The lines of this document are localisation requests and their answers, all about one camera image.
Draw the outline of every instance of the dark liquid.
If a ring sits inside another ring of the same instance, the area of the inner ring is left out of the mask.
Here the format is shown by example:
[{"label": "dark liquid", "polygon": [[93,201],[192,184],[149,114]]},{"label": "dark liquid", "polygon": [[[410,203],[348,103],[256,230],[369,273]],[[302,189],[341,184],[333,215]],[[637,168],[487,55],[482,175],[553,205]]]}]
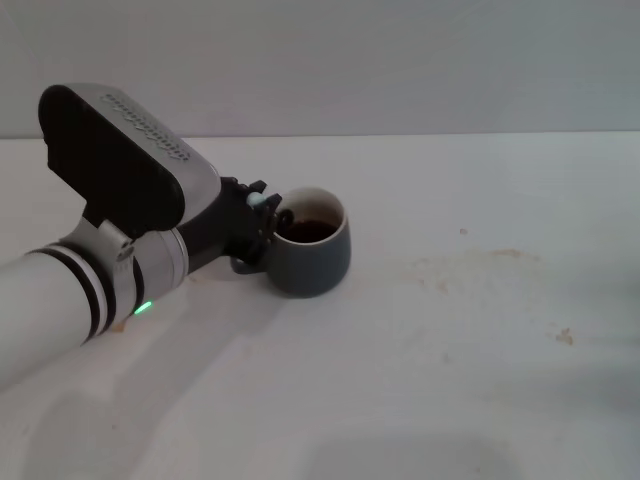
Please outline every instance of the dark liquid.
[{"label": "dark liquid", "polygon": [[296,243],[314,243],[329,238],[336,233],[337,228],[328,223],[318,220],[306,220],[304,222],[295,222],[280,235],[287,240]]}]

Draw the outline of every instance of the green led light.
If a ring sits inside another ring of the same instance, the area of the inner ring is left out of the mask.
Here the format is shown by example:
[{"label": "green led light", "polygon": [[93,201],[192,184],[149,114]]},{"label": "green led light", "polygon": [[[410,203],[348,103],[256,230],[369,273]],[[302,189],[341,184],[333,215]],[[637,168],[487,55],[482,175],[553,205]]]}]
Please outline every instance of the green led light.
[{"label": "green led light", "polygon": [[135,312],[133,312],[133,314],[134,314],[134,315],[138,315],[138,314],[140,314],[140,313],[144,312],[144,311],[145,311],[147,308],[149,308],[151,305],[153,305],[153,302],[146,302],[146,303],[143,303],[142,305],[140,305],[140,306],[138,307],[138,309],[137,309]]}]

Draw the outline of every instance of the white table surface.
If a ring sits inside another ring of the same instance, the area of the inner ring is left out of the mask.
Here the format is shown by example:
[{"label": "white table surface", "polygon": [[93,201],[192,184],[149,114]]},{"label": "white table surface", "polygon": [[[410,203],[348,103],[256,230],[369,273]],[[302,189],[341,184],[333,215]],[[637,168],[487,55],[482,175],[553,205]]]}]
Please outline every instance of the white table surface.
[{"label": "white table surface", "polygon": [[[289,300],[197,272],[0,396],[3,480],[638,478],[640,134],[189,143],[335,192],[348,278]],[[42,142],[0,157],[8,260],[82,202]]]}]

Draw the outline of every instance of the black stripe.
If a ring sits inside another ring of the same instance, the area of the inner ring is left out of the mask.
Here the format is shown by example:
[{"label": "black stripe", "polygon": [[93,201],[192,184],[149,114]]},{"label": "black stripe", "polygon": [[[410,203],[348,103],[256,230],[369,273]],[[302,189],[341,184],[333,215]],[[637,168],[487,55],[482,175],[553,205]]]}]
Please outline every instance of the black stripe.
[{"label": "black stripe", "polygon": [[104,332],[109,330],[109,327],[113,323],[113,319],[116,316],[116,293],[113,290],[113,284],[111,283],[111,278],[109,278],[109,275],[107,275],[107,272],[105,271],[105,269],[102,268],[102,265],[100,265],[100,262],[98,262],[98,260],[84,248],[79,247],[75,243],[69,243],[69,242],[58,242],[57,245],[66,247],[72,252],[80,255],[82,259],[85,262],[87,262],[91,266],[91,268],[93,268],[93,271],[96,272],[96,275],[98,276],[98,279],[102,284],[105,297],[107,297],[107,320],[104,324],[103,329],[100,332],[98,332],[98,335],[102,335]]},{"label": "black stripe", "polygon": [[135,257],[133,259],[133,280],[136,282],[136,304],[133,306],[133,310],[131,310],[131,315],[140,308],[142,300],[144,299],[144,277],[142,276],[138,259]]},{"label": "black stripe", "polygon": [[84,273],[82,267],[78,265],[74,259],[58,250],[44,247],[38,250],[34,250],[30,253],[44,253],[45,255],[49,255],[50,257],[55,258],[65,267],[67,267],[71,271],[71,273],[76,276],[78,282],[80,282],[80,285],[82,286],[82,289],[87,296],[89,309],[91,310],[91,328],[89,329],[89,335],[83,343],[88,342],[96,334],[98,326],[100,325],[100,303],[98,302],[98,295],[96,294],[96,290],[89,280],[89,277],[87,277],[87,274]]}]

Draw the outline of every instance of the gray mug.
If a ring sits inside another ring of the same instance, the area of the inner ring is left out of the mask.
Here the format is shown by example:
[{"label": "gray mug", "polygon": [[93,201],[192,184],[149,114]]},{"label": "gray mug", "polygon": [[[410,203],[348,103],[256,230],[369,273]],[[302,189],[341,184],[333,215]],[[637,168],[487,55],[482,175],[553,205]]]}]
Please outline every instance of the gray mug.
[{"label": "gray mug", "polygon": [[291,210],[294,225],[322,222],[334,227],[326,238],[310,243],[293,241],[278,233],[258,268],[231,259],[236,273],[266,272],[283,292],[314,297],[331,290],[344,278],[351,262],[351,238],[347,212],[338,198],[321,188],[299,188],[284,195],[277,211]]}]

